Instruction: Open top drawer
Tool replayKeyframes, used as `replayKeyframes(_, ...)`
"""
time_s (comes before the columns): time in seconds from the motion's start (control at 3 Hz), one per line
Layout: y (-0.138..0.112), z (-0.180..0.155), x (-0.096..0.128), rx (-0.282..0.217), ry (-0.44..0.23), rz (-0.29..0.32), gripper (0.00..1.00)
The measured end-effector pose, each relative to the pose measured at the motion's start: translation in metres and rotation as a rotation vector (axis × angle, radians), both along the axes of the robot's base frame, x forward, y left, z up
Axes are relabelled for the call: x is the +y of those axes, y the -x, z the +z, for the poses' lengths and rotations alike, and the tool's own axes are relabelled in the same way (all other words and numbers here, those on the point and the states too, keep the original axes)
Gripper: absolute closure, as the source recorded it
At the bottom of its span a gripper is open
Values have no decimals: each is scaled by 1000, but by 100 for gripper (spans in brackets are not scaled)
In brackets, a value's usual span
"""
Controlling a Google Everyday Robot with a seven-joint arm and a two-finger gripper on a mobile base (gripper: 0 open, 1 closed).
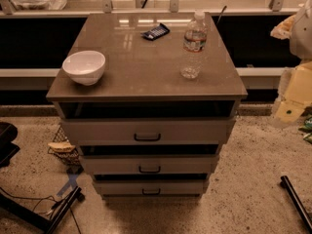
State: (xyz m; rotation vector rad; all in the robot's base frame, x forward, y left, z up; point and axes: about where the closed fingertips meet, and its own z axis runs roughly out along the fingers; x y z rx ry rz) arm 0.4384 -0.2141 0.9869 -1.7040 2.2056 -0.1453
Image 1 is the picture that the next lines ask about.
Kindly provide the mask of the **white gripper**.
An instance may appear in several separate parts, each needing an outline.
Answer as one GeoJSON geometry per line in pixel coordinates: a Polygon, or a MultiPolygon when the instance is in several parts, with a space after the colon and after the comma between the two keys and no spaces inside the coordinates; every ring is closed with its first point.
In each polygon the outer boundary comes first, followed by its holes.
{"type": "Polygon", "coordinates": [[[312,105],[312,61],[295,68],[285,68],[279,83],[278,97],[272,106],[272,124],[285,128],[294,123],[312,105]]]}

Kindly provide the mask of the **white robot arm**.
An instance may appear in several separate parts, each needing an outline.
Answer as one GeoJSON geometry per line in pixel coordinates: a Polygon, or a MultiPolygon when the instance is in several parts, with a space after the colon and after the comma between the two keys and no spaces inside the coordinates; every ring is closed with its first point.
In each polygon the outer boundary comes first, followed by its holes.
{"type": "Polygon", "coordinates": [[[312,5],[307,0],[298,12],[275,26],[271,36],[289,39],[291,53],[300,59],[295,68],[285,68],[272,107],[272,123],[284,128],[295,122],[312,104],[312,5]]]}

